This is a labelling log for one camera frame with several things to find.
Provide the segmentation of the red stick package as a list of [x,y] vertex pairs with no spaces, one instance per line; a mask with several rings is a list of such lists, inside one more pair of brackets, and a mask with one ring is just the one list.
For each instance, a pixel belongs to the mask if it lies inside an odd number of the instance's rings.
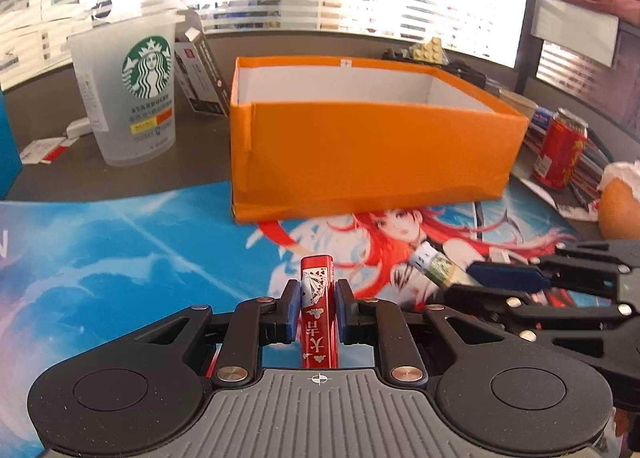
[[305,368],[338,366],[334,265],[332,256],[317,254],[300,260],[302,309],[300,344]]

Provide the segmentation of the white green tube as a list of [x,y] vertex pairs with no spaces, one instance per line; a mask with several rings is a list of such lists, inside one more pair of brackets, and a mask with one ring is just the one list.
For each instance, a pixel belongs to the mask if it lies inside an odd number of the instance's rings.
[[409,263],[439,288],[447,289],[453,285],[478,286],[478,282],[465,270],[427,241],[416,247],[409,256]]

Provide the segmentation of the orange fruit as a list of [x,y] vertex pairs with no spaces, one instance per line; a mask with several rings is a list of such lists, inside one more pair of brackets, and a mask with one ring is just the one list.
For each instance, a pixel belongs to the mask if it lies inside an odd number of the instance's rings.
[[639,161],[609,164],[598,189],[601,193],[598,223],[602,237],[608,240],[638,239]]

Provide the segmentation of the stack of magazines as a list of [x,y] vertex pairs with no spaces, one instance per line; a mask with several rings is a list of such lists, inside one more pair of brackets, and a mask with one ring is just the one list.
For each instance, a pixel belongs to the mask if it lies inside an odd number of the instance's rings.
[[613,158],[583,118],[564,108],[538,107],[524,144],[536,154],[533,176],[539,183],[568,188],[583,207],[599,198],[598,186]]

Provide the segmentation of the red drink can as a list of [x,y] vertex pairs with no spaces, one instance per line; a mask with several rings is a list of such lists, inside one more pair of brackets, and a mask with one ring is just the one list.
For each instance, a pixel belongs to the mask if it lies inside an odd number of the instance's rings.
[[533,176],[554,190],[570,181],[588,140],[588,123],[567,109],[560,108],[549,121]]

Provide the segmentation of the brown paper cup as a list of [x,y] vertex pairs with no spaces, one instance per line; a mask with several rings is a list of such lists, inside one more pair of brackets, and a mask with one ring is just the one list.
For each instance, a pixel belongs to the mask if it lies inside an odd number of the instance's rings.
[[513,107],[528,120],[533,119],[533,116],[538,109],[538,105],[533,100],[530,100],[518,93],[506,90],[505,88],[500,88],[499,97],[500,100],[503,100],[509,106]]

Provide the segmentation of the anime printed desk mat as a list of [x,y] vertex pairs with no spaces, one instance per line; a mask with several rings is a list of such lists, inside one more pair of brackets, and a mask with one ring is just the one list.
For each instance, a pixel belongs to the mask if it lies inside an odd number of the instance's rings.
[[230,311],[276,296],[306,253],[327,253],[356,292],[419,304],[427,280],[408,264],[411,235],[451,259],[506,262],[549,252],[580,233],[531,184],[499,200],[389,213],[375,233],[351,215],[238,225],[230,187],[207,184],[97,202],[1,207],[1,452],[33,457],[40,443],[26,397],[41,371],[193,304]]

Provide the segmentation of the orange cardboard box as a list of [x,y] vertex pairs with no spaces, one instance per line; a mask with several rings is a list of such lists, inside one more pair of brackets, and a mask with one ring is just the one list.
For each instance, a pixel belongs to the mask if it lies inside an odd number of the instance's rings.
[[444,70],[241,57],[230,100],[240,223],[497,199],[528,121]]

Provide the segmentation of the yellow toy brick block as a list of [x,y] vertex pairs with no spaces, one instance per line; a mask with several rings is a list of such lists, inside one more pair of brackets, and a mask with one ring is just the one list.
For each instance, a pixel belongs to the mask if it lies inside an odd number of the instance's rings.
[[433,36],[431,40],[414,44],[410,50],[410,57],[416,62],[426,62],[432,65],[446,65],[448,58],[442,48],[442,40]]

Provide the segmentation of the white charger block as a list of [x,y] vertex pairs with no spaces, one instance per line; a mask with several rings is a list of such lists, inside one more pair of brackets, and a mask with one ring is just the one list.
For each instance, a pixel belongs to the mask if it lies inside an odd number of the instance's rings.
[[70,122],[65,129],[65,136],[69,140],[79,138],[92,133],[91,121],[88,117],[80,118]]

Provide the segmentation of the black white pen box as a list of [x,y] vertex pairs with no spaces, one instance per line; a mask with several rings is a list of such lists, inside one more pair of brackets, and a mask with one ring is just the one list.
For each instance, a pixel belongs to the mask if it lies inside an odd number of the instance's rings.
[[200,16],[195,10],[177,10],[176,78],[194,112],[227,117],[229,90],[210,49]]

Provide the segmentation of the white red card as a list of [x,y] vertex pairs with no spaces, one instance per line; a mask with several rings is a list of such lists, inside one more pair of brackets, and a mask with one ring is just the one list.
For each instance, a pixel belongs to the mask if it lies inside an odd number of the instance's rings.
[[61,152],[72,146],[74,142],[66,137],[50,137],[32,140],[20,153],[21,162],[29,164],[50,164]]

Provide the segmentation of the blue paper folder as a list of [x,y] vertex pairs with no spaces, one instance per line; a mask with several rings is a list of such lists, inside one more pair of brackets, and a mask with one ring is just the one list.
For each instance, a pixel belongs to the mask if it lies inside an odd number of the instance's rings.
[[0,96],[0,199],[6,198],[23,165],[13,137],[4,97]]

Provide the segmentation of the translucent Starbucks plastic cup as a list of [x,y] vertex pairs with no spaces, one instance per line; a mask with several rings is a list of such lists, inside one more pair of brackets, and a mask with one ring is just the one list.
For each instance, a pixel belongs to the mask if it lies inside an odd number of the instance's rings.
[[176,10],[115,22],[66,40],[85,111],[104,161],[133,166],[176,140]]

